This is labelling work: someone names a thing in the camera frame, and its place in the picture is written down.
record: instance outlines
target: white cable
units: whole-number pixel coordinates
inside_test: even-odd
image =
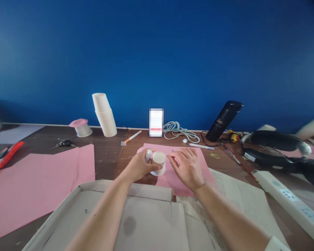
[[[174,122],[174,121],[170,121],[168,123],[166,123],[163,128],[165,128],[165,132],[164,132],[164,138],[166,139],[175,139],[175,138],[178,138],[180,135],[185,135],[188,140],[192,143],[199,143],[200,142],[200,138],[198,136],[196,136],[196,134],[194,132],[191,132],[191,131],[188,131],[187,129],[184,129],[182,127],[180,127],[179,123],[178,122]],[[165,136],[165,134],[167,132],[171,132],[173,136],[173,138],[167,138]]]

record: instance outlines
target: finger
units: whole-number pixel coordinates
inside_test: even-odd
[[[140,152],[140,154],[142,155],[141,158],[143,158],[144,161],[145,161],[145,156],[146,156],[148,150],[150,150],[150,151],[152,151],[152,152],[155,152],[155,151],[156,151],[156,149],[153,149],[153,148],[146,148],[146,149],[144,149],[142,152]]]
[[[171,165],[172,165],[174,171],[175,171],[176,173],[178,173],[179,165],[178,165],[178,163],[176,162],[176,160],[175,160],[173,157],[169,156],[169,155],[167,156],[167,158],[170,160],[170,163],[171,163]]]
[[[163,166],[157,165],[157,164],[149,164],[150,172],[161,170]]]
[[[190,150],[190,148],[184,148],[184,149],[189,153],[189,155],[194,156],[194,153]]]
[[[183,155],[186,157],[186,159],[189,159],[191,157],[191,155],[189,154],[189,152],[185,148],[180,148],[178,151],[182,152]]]
[[[174,158],[177,158],[180,164],[186,161],[186,157],[185,157],[184,154],[183,154],[182,152],[180,152],[179,150],[170,153],[169,156],[174,157]]]
[[[195,156],[198,156],[198,152],[196,151],[195,148],[188,148],[191,150],[191,152],[195,155]]]

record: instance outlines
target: white marker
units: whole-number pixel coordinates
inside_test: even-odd
[[[131,136],[129,139],[126,139],[125,141],[121,141],[121,145],[125,146],[127,144],[127,142],[133,138],[135,138],[138,134],[140,134],[142,131],[138,131],[137,133],[135,133],[133,136]]]
[[[195,147],[204,148],[204,149],[208,149],[208,150],[214,150],[214,148],[213,148],[213,147],[210,147],[210,146],[202,146],[202,145],[197,145],[197,144],[192,144],[192,143],[190,143],[189,145],[190,145],[190,146],[195,146]]]

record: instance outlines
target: black headphones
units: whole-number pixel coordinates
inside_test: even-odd
[[[283,156],[273,156],[261,153],[252,148],[244,148],[243,144],[250,139],[253,144],[269,146],[282,151],[294,151],[299,149],[302,158],[307,159],[312,153],[311,147],[304,141],[295,136],[282,134],[276,131],[254,131],[242,137],[241,146],[244,157],[263,167],[273,167],[276,169],[285,169],[288,172],[295,171],[295,158],[287,158]]]
[[[301,158],[288,158],[261,153],[252,148],[245,148],[247,140],[253,144],[268,146],[282,151],[295,151],[298,149]],[[281,169],[287,173],[302,173],[314,185],[314,160],[308,159],[312,153],[311,147],[295,136],[282,134],[276,131],[254,131],[242,137],[241,140],[244,157],[262,167]]]

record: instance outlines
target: red utility knife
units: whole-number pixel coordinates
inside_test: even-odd
[[[23,141],[17,142],[14,145],[11,145],[1,151],[0,154],[0,169],[5,166],[5,164],[8,163],[8,161],[13,157],[13,155],[16,153],[16,151],[22,147],[24,144]]]

